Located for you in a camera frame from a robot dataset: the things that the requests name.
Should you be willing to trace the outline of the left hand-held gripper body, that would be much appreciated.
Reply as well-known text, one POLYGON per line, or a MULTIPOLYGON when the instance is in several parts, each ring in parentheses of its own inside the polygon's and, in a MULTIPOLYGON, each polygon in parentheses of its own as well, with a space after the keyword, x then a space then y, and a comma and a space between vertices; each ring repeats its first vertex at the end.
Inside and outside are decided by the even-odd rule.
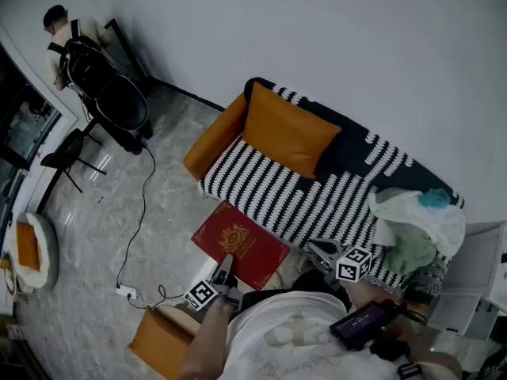
POLYGON ((206 310, 216 298, 223 300, 233 307, 233 311, 242 308, 243 293, 230 283, 231 274, 220 269, 210 280, 201 280, 187 290, 183 299, 195 310, 206 310))

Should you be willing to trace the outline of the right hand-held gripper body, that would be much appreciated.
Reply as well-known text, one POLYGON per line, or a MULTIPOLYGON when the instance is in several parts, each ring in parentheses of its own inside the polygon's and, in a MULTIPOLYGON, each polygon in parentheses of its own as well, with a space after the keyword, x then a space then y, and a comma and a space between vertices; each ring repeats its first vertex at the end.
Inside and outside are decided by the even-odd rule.
POLYGON ((324 280, 333 289, 337 289, 341 281, 358 283, 370 272, 372 266, 370 251, 360 246, 340 244, 339 253, 327 253, 330 260, 330 272, 324 274, 324 280))

